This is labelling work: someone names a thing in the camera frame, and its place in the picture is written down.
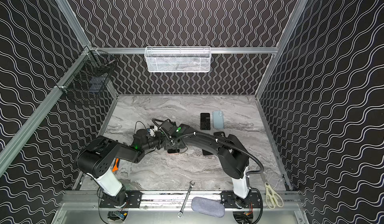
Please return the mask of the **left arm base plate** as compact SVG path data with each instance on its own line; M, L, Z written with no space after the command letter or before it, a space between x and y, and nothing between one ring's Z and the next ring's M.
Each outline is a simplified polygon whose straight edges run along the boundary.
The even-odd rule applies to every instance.
M139 208L143 193L140 191L126 191L124 194L120 192L117 196L112 197L103 194L99 207L100 208Z

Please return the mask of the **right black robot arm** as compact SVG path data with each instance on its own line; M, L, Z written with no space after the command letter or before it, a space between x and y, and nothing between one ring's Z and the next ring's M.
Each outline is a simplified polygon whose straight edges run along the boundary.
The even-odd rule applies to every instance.
M241 199L248 196L250 187L246 172L250 156L236 136L215 136L200 132L185 124L177 126L169 120L158 125L158 129L174 147L186 144L217 156L223 171L232 179L234 194Z

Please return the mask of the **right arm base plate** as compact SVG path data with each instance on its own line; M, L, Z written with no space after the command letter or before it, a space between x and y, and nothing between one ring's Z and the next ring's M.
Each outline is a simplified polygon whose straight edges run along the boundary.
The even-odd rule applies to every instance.
M256 191L250 191L244 199L235 195L233 191L223 191L220 196L220 201L225 208L249 209L252 206L253 209L258 209L263 205L262 197Z

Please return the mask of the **black phone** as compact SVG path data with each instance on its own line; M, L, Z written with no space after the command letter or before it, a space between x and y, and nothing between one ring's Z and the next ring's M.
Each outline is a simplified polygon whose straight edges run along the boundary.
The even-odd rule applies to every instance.
M167 153L168 154L177 154L180 152L180 149L168 149Z
M203 153L204 156L210 156L210 155L212 155L212 153L210 153L210 152L208 152L208 151L206 151L206 150L202 150L202 153Z

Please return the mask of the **black phone case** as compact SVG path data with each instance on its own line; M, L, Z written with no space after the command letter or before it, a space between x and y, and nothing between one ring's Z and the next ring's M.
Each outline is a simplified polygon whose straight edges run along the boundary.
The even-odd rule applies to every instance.
M215 132L215 133L214 133L214 136L225 137L226 134L225 134L225 132Z

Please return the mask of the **pale blue phone case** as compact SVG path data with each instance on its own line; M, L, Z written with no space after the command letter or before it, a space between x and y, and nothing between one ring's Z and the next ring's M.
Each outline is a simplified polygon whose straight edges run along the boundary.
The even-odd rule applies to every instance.
M224 129L224 114L222 111L213 112L213 126L215 129Z

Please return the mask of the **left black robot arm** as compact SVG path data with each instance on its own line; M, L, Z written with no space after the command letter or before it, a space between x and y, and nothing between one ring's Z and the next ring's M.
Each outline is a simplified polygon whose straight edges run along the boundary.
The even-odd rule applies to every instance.
M78 168L98 184L103 192L102 198L112 206L123 207L127 201L125 186L114 176L111 165L116 160L139 163L150 151L159 150L164 138L155 133L149 134L145 129L133 135L131 145L113 139L98 136L80 150L76 160Z

